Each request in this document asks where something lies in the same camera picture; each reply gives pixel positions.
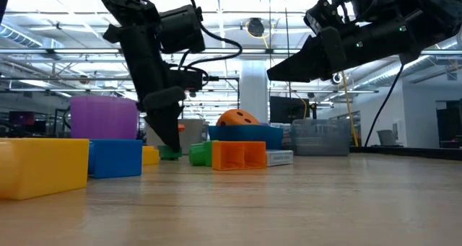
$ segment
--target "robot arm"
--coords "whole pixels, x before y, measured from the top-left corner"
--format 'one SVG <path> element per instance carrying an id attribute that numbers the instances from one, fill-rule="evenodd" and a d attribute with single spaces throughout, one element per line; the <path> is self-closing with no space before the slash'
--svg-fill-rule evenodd
<path id="1" fill-rule="evenodd" d="M 320 0 L 306 12 L 316 36 L 301 51 L 268 70 L 270 80 L 310 82 L 399 54 L 402 63 L 418 59 L 425 48 L 453 37 L 461 28 L 460 0 Z M 351 2 L 356 20 L 337 7 Z M 368 22 L 360 27 L 357 22 Z"/>
<path id="2" fill-rule="evenodd" d="M 104 38 L 119 42 L 138 94 L 138 108 L 146 122 L 174 151 L 180 149 L 178 116 L 185 89 L 202 88 L 203 71 L 170 70 L 160 51 L 174 53 L 205 49 L 201 33 L 201 8 L 183 6 L 159 13 L 149 0 L 102 0 L 120 27 L 110 25 Z"/>

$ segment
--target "table surface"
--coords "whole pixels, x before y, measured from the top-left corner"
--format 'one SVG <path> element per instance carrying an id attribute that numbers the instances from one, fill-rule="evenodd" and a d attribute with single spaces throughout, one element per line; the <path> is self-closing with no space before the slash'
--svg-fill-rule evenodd
<path id="1" fill-rule="evenodd" d="M 0 201 L 0 245 L 461 245 L 462 162 L 353 154 L 141 177 Z"/>

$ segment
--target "pillar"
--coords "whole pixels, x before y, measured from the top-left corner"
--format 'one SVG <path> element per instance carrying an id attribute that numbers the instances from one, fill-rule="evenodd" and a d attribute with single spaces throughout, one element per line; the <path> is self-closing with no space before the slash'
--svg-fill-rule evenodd
<path id="1" fill-rule="evenodd" d="M 265 61 L 243 61 L 240 72 L 240 109 L 268 123 L 268 76 Z"/>

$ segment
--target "blue block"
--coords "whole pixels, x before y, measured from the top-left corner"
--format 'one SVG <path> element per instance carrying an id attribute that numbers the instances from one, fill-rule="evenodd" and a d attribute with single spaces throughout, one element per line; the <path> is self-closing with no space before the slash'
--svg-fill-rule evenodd
<path id="1" fill-rule="evenodd" d="M 141 175 L 143 141 L 91 140 L 88 175 L 93 178 Z"/>
<path id="2" fill-rule="evenodd" d="M 265 141 L 266 149 L 280 150 L 284 130 L 270 126 L 209 126 L 212 141 Z"/>

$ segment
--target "yellow block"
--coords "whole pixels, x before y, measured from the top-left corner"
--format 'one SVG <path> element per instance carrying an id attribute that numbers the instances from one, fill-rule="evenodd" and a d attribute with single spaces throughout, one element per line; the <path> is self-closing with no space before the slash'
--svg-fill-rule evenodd
<path id="1" fill-rule="evenodd" d="M 153 146 L 143 146 L 143 166 L 159 164 L 159 151 Z"/>
<path id="2" fill-rule="evenodd" d="M 0 139 L 0 198 L 87 187 L 89 146 L 85 139 Z"/>

